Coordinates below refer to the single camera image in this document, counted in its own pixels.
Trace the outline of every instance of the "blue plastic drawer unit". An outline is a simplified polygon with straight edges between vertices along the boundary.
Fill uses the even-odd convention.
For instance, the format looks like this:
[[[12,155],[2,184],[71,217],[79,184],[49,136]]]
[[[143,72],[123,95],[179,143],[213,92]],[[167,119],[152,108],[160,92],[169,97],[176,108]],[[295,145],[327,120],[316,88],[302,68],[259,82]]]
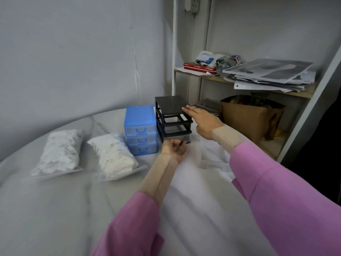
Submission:
[[[156,134],[156,119],[153,106],[127,107],[125,130],[127,137]]]
[[[157,141],[157,135],[144,135],[137,137],[126,137],[128,145],[147,145]]]
[[[130,145],[128,146],[130,152],[133,154],[133,156],[139,156],[139,155],[150,155],[155,154],[158,152],[158,143],[155,142],[154,144],[150,145]]]

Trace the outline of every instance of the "stack of papers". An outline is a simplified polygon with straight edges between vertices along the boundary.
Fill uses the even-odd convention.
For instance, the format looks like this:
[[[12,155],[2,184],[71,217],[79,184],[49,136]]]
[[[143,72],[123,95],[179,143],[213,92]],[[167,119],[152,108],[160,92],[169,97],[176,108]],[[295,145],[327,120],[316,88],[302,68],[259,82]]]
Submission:
[[[228,68],[223,72],[230,74],[225,80],[235,81],[235,89],[300,92],[315,81],[316,72],[308,70],[312,64],[264,58]]]

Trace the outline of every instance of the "hand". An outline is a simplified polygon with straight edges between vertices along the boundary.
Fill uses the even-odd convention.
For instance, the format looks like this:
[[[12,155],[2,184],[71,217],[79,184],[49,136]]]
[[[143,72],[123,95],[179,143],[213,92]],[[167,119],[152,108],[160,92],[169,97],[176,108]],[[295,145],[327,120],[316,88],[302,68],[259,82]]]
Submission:
[[[225,126],[220,119],[201,108],[187,105],[186,108],[182,108],[182,110],[194,118],[195,122],[198,124],[196,127],[197,133],[205,139],[212,140],[212,130]]]
[[[162,144],[161,154],[173,156],[180,164],[187,153],[186,143],[187,141],[183,141],[181,144],[180,140],[165,139]]]

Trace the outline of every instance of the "beige sleeve cuff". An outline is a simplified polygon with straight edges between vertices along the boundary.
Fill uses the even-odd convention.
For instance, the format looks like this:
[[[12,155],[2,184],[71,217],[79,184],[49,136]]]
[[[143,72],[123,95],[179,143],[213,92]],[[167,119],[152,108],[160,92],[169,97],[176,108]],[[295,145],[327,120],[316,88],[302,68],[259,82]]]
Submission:
[[[228,126],[213,129],[212,138],[228,151],[229,154],[233,153],[237,145],[245,141],[236,130]]]
[[[171,155],[160,154],[142,182],[139,192],[143,192],[161,207],[167,194],[178,162]]]

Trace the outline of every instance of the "drawer handle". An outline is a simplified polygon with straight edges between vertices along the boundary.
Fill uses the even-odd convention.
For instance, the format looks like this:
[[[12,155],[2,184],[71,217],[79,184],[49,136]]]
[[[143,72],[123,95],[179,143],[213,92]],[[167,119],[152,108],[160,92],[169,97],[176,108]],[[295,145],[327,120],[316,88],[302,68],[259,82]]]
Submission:
[[[146,152],[148,152],[148,147],[146,147],[146,148],[144,148],[144,149],[139,148],[139,152],[140,152],[140,153],[146,153]]]
[[[143,131],[139,131],[139,129],[135,129],[137,133],[144,133],[146,132],[147,128],[143,129]]]
[[[139,143],[145,143],[145,142],[147,142],[147,138],[145,138],[143,141],[141,141],[141,140],[138,138],[137,141],[138,141]]]

